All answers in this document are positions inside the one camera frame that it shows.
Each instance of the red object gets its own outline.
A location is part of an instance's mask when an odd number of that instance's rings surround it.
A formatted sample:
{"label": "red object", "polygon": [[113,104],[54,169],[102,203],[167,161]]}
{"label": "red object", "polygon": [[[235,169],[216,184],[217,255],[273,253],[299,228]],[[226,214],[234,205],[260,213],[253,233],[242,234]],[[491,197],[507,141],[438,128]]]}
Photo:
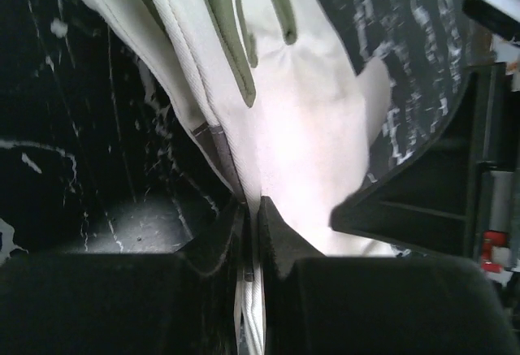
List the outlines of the red object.
{"label": "red object", "polygon": [[497,263],[491,263],[491,262],[482,262],[480,265],[484,271],[487,272],[495,272],[497,274],[500,274],[502,272],[502,266]]}
{"label": "red object", "polygon": [[482,263],[481,267],[487,272],[496,272],[500,274],[503,267],[498,263],[491,261],[493,247],[506,247],[507,233],[487,231],[483,234],[482,253],[480,255]]}
{"label": "red object", "polygon": [[484,244],[486,244],[487,241],[494,247],[505,247],[507,245],[507,233],[495,231],[484,232]]}

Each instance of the black marble surface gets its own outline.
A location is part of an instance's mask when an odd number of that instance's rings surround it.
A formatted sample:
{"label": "black marble surface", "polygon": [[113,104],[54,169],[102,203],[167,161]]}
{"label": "black marble surface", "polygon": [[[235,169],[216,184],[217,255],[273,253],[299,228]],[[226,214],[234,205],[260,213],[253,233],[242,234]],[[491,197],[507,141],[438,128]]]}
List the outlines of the black marble surface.
{"label": "black marble surface", "polygon": [[[376,54],[394,81],[375,182],[435,131],[483,43],[461,0],[321,1],[356,71]],[[98,15],[80,0],[3,3],[0,262],[47,249],[172,252],[210,226],[229,192]]]}
{"label": "black marble surface", "polygon": [[0,10],[0,262],[172,252],[211,225],[228,190],[98,15],[80,0]]}

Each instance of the white fabric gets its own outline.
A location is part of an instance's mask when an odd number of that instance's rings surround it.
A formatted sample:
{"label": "white fabric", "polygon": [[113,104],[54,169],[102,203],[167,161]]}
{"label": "white fabric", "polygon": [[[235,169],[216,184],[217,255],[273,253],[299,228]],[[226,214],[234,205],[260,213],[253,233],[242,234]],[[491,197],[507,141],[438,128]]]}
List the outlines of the white fabric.
{"label": "white fabric", "polygon": [[[127,34],[139,23],[121,22],[119,12],[113,15],[100,3],[107,0],[85,1],[130,47],[140,49],[143,35]],[[385,243],[329,227],[332,209],[361,186],[369,144],[384,121],[391,93],[384,63],[371,60],[356,78],[340,38],[316,0],[291,0],[297,22],[294,45],[284,44],[271,0],[242,0],[258,55],[258,66],[252,70],[257,99],[248,109],[204,0],[153,1],[191,89],[177,93],[195,99],[204,118],[223,127],[247,198],[253,235],[260,197],[266,195],[285,222],[322,253],[393,256]],[[118,2],[121,11],[130,4]],[[161,36],[155,31],[154,37]],[[136,52],[146,57],[147,47],[141,45]],[[162,48],[167,49],[163,41]],[[153,59],[143,60],[152,69]],[[180,79],[178,71],[159,68],[152,72],[165,89]],[[175,111],[182,121],[182,107]],[[253,254],[255,281],[243,283],[242,311],[249,350],[263,354],[265,308],[257,240]]]}
{"label": "white fabric", "polygon": [[164,88],[183,129],[204,154],[214,173],[226,184],[210,157],[202,150],[193,131],[208,122],[217,124],[205,98],[193,96],[179,59],[166,34],[141,0],[83,0],[110,25],[115,34],[146,64]]}

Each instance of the gray fabric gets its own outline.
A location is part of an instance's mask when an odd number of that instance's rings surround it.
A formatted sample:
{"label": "gray fabric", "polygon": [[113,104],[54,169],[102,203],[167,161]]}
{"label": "gray fabric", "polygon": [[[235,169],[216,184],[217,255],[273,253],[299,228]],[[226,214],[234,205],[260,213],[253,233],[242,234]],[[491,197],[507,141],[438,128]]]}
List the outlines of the gray fabric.
{"label": "gray fabric", "polygon": [[193,136],[195,137],[195,140],[197,140],[197,143],[202,147],[202,150],[208,155],[214,167],[218,172],[220,172],[220,175],[227,179],[223,165],[220,161],[219,152],[215,148],[215,142],[211,135],[210,125],[208,125],[208,123],[202,124],[193,131]]}
{"label": "gray fabric", "polygon": [[223,167],[223,175],[231,185],[238,202],[245,205],[244,189],[236,172],[235,162],[233,162],[231,149],[229,148],[228,139],[224,134],[224,130],[220,126],[210,126],[210,131]]}

